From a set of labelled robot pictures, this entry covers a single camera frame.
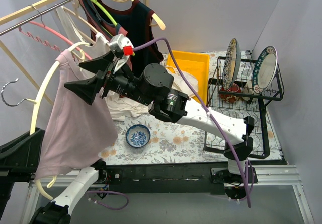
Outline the pink tank top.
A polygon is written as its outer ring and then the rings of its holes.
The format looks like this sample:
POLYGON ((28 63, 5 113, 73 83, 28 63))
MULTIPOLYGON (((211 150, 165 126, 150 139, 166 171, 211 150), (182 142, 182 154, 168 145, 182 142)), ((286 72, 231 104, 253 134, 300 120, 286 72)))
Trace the pink tank top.
POLYGON ((88 105, 68 90, 66 82, 85 79, 71 52, 59 62, 59 85, 42 142, 36 179, 67 174, 99 160, 99 153, 112 146, 118 134, 105 100, 96 96, 88 105))

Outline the cream plastic hanger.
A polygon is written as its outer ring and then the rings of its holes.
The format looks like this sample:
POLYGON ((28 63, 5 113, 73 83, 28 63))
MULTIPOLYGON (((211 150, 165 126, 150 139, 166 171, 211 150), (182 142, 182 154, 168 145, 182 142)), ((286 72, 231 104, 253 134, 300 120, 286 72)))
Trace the cream plastic hanger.
MULTIPOLYGON (((84 53, 84 51, 82 49, 80 49, 81 45, 89 46, 90 44, 86 43, 86 42, 74 43, 67 50, 72 53, 75 49, 77 49, 81 53, 81 56, 79 56, 79 58, 80 58, 81 62, 83 62, 85 60, 85 53, 84 53)), ((51 80, 51 78, 52 78, 53 74, 55 73, 55 71, 58 69, 59 65, 60 65, 59 61, 56 60, 55 63, 50 68, 50 70, 48 71, 47 75, 45 76, 45 78, 44 78, 44 80, 43 80, 43 82, 42 82, 42 84, 41 84, 41 86, 40 86, 40 88, 38 90, 38 93, 37 93, 37 96, 36 96, 35 100, 34 99, 24 98, 19 103, 15 104, 15 105, 9 104, 9 103, 7 103, 5 101, 5 99, 4 99, 4 91, 5 91, 6 86, 9 85, 9 84, 12 84, 12 83, 16 83, 19 80, 18 78, 16 78, 14 81, 10 81, 10 82, 5 83, 3 85, 3 87, 1 88, 1 99, 7 106, 16 107, 16 106, 20 105, 24 101, 29 101, 29 102, 34 104, 29 135, 34 134, 35 131, 36 131, 37 117, 38 117, 38 112, 39 112, 39 109, 40 109, 40 104, 41 104, 42 98, 45 95, 45 91, 46 91, 46 88, 47 88, 47 86, 49 84, 49 81, 51 80)))

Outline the pink plastic hanger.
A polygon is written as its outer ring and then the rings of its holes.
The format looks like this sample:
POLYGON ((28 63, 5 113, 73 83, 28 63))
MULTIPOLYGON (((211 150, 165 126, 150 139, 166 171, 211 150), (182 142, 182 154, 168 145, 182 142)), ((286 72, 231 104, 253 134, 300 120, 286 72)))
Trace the pink plastic hanger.
MULTIPOLYGON (((29 24, 37 26, 37 27, 42 28, 43 30, 47 31, 48 33, 50 33, 50 38, 52 38, 53 36, 56 36, 60 40, 67 43, 69 46, 74 45, 74 43, 72 41, 70 41, 68 38, 66 38, 64 35, 62 35, 61 33, 57 32, 56 30, 54 30, 50 27, 45 26, 43 23, 30 21, 29 24)), ((62 52, 61 48, 59 46, 57 46, 56 44, 50 44, 50 42, 48 40, 42 39, 38 35, 33 35, 29 31, 23 31, 21 26, 18 27, 18 30, 20 33, 22 33, 22 34, 32 38, 33 40, 45 45, 46 47, 49 47, 52 50, 55 50, 58 52, 62 52)), ((75 48, 75 50, 73 51, 73 54, 74 54, 73 58, 77 58, 80 61, 84 61, 85 59, 91 59, 90 56, 87 53, 85 53, 79 46, 77 46, 75 48)))

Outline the cream white tank top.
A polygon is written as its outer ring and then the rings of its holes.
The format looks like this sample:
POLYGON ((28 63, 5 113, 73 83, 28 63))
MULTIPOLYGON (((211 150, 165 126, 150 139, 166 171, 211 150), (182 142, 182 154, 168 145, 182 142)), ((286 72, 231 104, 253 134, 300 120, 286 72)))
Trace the cream white tank top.
POLYGON ((110 48, 107 45, 108 40, 105 36, 97 31, 87 20, 82 17, 78 17, 76 13, 65 6, 60 6, 56 9, 58 18, 60 19, 62 26, 67 34, 69 40, 73 43, 86 42, 89 46, 81 45, 80 48, 87 53, 91 59, 102 56, 110 52, 110 48), (89 27, 91 33, 94 33, 94 38, 85 34, 74 22, 73 18, 79 20, 87 27, 89 27))

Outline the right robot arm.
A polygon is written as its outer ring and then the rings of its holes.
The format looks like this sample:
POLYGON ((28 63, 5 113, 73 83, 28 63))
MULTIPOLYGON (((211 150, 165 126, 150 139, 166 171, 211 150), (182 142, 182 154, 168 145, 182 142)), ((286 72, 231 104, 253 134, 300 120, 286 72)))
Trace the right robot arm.
POLYGON ((145 67, 136 77, 127 64, 112 53, 80 63, 94 76, 71 81, 64 86, 91 105, 97 94, 117 93, 149 107, 149 113, 162 122, 192 126, 225 140, 224 156, 228 159, 228 178, 233 182, 248 179, 247 158, 253 149, 252 133, 255 120, 233 118, 207 108, 202 101, 190 98, 172 87, 174 77, 160 64, 145 67))

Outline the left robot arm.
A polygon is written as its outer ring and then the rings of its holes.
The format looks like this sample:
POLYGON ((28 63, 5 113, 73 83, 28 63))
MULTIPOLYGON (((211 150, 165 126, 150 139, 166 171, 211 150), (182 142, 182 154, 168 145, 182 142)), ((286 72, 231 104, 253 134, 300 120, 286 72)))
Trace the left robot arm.
MULTIPOLYGON (((29 183, 39 164, 45 130, 36 128, 1 145, 1 215, 11 197, 16 182, 29 183)), ((105 162, 98 160, 80 170, 77 177, 53 201, 36 210, 30 223, 70 223, 71 214, 80 199, 94 184, 107 178, 105 162)))

